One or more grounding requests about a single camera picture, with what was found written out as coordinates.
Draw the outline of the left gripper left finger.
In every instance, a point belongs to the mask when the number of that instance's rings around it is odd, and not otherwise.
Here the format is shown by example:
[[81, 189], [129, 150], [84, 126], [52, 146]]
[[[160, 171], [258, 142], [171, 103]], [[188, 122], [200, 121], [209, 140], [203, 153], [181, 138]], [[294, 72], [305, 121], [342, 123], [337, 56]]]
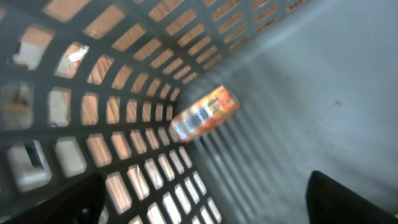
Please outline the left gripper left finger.
[[1, 223], [98, 223], [106, 187], [100, 173], [79, 177], [57, 187], [19, 193], [1, 202]]

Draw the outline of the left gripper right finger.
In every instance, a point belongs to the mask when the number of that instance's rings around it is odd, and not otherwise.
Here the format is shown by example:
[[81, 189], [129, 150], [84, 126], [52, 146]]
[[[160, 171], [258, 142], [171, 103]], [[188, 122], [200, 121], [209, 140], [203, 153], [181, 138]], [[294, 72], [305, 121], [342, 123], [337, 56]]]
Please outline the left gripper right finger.
[[397, 217], [319, 170], [308, 179], [305, 200], [311, 224], [397, 224]]

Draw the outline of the orange Kleenex tissue pack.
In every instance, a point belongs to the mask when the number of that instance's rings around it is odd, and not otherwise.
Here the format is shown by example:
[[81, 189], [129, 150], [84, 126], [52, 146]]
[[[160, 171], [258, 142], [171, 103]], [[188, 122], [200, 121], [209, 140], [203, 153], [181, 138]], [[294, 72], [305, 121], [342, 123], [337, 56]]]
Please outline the orange Kleenex tissue pack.
[[239, 108], [239, 100], [220, 85], [177, 114], [170, 126], [180, 142], [191, 142], [216, 129]]

